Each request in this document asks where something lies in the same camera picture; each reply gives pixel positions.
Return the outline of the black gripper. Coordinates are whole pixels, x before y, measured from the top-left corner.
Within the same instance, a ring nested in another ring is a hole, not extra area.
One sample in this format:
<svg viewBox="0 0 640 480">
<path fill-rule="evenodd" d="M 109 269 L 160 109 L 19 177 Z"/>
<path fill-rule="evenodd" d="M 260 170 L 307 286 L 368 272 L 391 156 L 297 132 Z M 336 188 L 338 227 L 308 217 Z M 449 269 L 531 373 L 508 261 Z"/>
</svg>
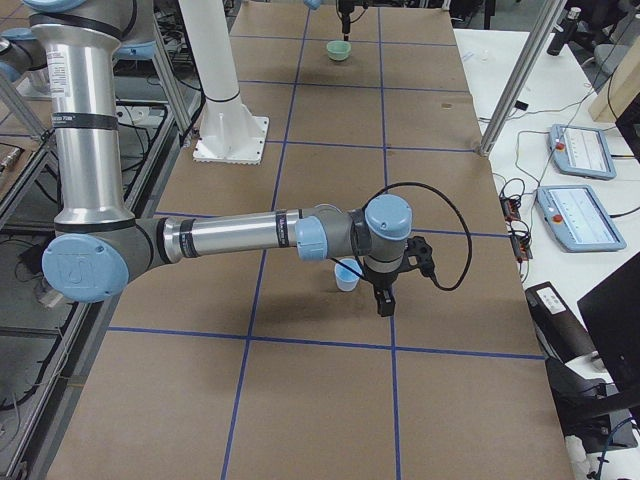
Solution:
<svg viewBox="0 0 640 480">
<path fill-rule="evenodd" d="M 369 264 L 364 264 L 365 278 L 371 283 L 377 303 L 377 313 L 381 317 L 392 317 L 395 313 L 396 301 L 392 286 L 399 276 L 397 269 L 389 272 L 374 270 Z"/>
<path fill-rule="evenodd" d="M 342 34 L 344 41 L 349 41 L 351 14 L 354 11 L 354 0 L 338 0 L 338 16 L 342 22 Z"/>
</svg>

